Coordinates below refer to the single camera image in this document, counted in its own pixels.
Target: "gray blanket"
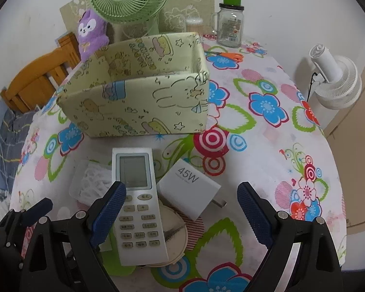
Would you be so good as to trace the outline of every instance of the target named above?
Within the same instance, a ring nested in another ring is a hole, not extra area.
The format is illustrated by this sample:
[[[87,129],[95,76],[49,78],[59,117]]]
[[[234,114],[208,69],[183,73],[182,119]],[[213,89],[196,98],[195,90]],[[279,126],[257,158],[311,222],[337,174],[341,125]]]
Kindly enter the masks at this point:
[[[21,114],[8,109],[0,128],[0,172],[10,193],[34,114],[35,111]]]

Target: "remote display screen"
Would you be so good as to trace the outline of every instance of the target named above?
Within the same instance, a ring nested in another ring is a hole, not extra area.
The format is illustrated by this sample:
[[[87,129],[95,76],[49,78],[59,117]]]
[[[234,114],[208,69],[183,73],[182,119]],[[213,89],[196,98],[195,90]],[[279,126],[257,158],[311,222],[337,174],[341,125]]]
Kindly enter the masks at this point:
[[[145,156],[120,156],[120,181],[126,188],[146,188]]]

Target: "white wall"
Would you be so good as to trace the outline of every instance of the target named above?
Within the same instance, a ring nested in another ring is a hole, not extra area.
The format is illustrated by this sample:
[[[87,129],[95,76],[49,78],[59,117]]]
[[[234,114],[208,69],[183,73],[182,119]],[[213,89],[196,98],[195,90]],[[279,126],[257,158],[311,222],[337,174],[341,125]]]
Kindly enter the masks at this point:
[[[215,10],[219,2],[215,0]],[[266,44],[268,51],[305,93],[312,65],[304,58],[312,46],[326,45],[332,54],[365,66],[365,13],[355,0],[242,0],[247,36]],[[316,98],[310,104],[322,127],[336,111],[325,109]]]
[[[0,90],[30,61],[53,50],[65,33],[59,8],[71,0],[8,0],[0,11]],[[312,69],[305,59],[316,43],[365,66],[365,13],[355,0],[242,0],[245,34],[266,48],[306,91]],[[323,127],[334,117],[311,105]]]

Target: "orange scissors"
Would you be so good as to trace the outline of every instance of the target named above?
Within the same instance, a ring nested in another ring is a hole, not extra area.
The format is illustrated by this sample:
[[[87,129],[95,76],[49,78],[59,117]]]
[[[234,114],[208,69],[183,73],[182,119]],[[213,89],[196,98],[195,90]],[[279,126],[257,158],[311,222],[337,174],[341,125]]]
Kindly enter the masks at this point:
[[[243,61],[243,55],[234,53],[234,52],[209,52],[209,51],[206,51],[206,53],[226,57],[231,60],[234,60],[237,63],[241,63]]]

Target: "screw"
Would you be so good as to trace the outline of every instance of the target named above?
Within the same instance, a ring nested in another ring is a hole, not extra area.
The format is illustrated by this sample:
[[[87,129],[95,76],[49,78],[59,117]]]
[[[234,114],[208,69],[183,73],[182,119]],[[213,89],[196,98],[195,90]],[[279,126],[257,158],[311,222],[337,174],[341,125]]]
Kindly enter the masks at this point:
[[[76,218],[78,219],[82,219],[84,218],[86,215],[86,213],[83,211],[83,210],[79,210],[77,213],[76,213]]]
[[[44,224],[47,222],[47,217],[46,216],[42,216],[40,219],[39,219],[39,223],[40,224]]]
[[[316,221],[317,221],[320,225],[323,225],[323,224],[325,223],[325,219],[324,219],[323,217],[320,217],[320,216],[318,216],[318,217],[316,218]]]
[[[281,218],[281,219],[287,219],[288,218],[288,213],[287,212],[285,212],[285,211],[283,211],[283,210],[281,210],[281,211],[279,211],[279,213],[277,213],[277,215],[279,216],[279,218]]]

